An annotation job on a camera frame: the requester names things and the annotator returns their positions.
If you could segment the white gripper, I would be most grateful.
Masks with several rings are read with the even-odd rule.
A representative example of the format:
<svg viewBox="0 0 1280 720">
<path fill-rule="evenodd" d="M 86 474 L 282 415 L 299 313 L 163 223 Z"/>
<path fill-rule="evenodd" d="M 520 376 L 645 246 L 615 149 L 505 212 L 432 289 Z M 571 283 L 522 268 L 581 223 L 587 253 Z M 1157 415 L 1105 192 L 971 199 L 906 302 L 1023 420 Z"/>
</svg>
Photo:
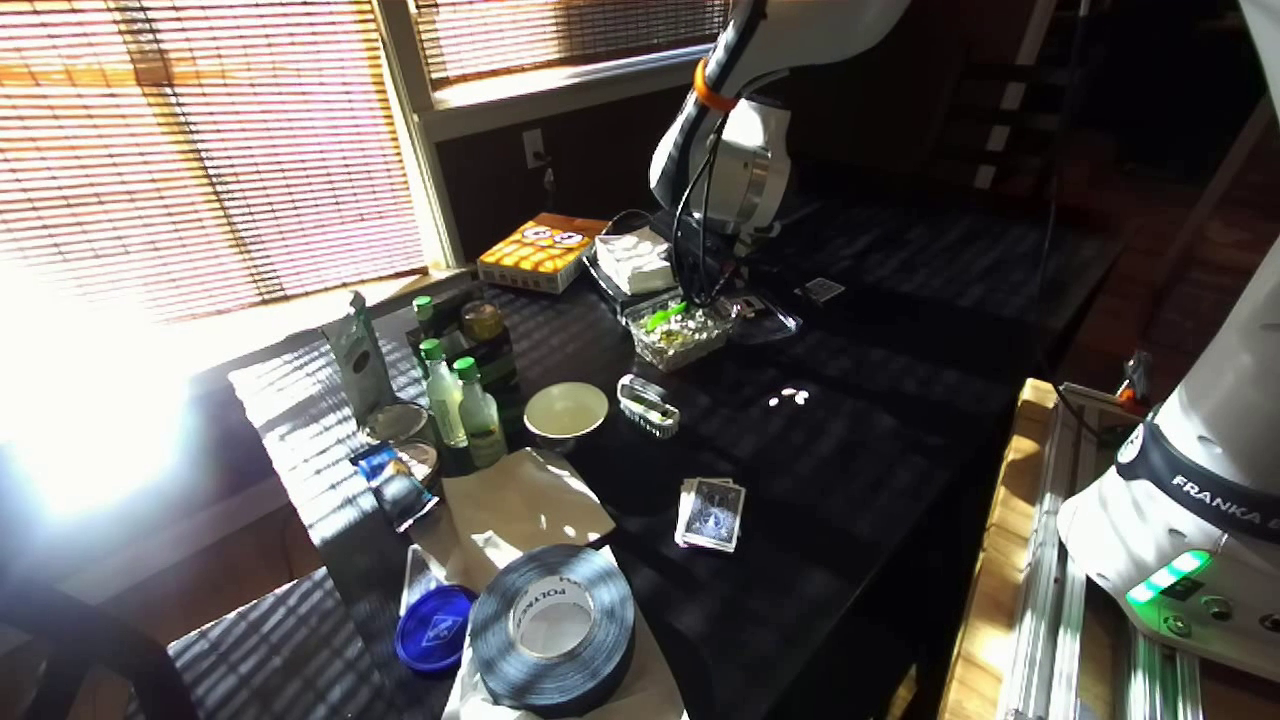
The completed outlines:
<svg viewBox="0 0 1280 720">
<path fill-rule="evenodd" d="M 741 101 L 707 144 L 691 212 L 729 234 L 734 256 L 750 256 L 774 227 L 793 178 L 788 126 L 788 108 Z"/>
</svg>

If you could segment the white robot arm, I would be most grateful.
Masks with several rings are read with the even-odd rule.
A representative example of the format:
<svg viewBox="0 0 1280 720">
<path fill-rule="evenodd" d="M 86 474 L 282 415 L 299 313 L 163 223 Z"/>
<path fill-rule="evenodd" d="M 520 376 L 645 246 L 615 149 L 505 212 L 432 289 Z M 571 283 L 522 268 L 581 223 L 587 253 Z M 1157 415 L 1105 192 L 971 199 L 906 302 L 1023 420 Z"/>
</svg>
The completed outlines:
<svg viewBox="0 0 1280 720">
<path fill-rule="evenodd" d="M 906 0 L 734 0 L 648 160 L 675 246 L 748 261 L 773 232 L 788 117 L 755 101 L 793 68 L 876 49 Z M 1192 654 L 1280 674 L 1280 244 L 1180 385 L 1057 511 L 1057 537 L 1123 617 Z"/>
</svg>

